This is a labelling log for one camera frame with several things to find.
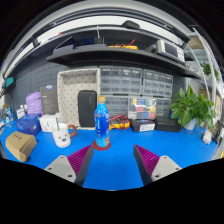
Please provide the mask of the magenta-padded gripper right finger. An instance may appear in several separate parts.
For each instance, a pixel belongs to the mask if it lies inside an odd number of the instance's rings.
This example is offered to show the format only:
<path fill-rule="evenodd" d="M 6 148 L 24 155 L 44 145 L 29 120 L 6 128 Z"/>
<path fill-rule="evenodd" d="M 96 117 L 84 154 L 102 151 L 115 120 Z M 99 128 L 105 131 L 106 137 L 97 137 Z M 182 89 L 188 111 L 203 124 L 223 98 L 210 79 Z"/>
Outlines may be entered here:
<path fill-rule="evenodd" d="M 167 155 L 159 157 L 139 145 L 134 146 L 133 155 L 144 185 L 181 170 L 181 167 Z"/>

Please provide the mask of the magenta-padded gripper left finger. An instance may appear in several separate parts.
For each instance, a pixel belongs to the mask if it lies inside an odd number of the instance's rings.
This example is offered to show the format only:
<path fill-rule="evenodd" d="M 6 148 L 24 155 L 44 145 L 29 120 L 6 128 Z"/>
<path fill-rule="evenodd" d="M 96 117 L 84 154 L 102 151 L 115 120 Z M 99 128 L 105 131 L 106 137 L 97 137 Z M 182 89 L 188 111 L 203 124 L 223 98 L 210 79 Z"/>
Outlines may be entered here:
<path fill-rule="evenodd" d="M 89 145 L 68 157 L 60 155 L 45 168 L 45 171 L 82 186 L 93 154 L 93 146 Z"/>

